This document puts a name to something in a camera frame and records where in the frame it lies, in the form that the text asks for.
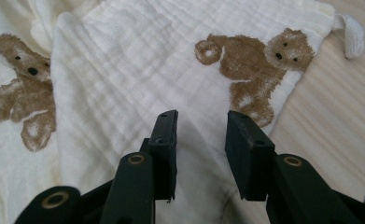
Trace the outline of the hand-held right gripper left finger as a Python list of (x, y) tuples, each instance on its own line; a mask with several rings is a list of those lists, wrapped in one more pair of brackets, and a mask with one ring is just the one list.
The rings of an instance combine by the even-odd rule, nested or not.
[(171, 201), (175, 198), (176, 144), (178, 112), (162, 112), (156, 119), (151, 136), (144, 139), (141, 151), (153, 160), (154, 198)]

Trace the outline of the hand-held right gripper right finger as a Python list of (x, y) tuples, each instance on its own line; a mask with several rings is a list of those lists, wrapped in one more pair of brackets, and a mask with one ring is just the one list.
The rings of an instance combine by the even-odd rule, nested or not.
[(242, 199), (265, 201), (274, 143), (248, 115), (228, 112), (225, 151)]

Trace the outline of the cream bear print cloth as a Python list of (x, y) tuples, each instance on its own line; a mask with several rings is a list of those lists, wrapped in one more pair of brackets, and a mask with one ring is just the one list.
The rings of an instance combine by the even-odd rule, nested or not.
[(320, 0), (0, 0), (0, 224), (44, 189), (111, 179), (174, 109), (175, 200), (158, 224), (257, 224), (224, 152), (227, 114), (269, 133), (333, 31), (361, 25)]

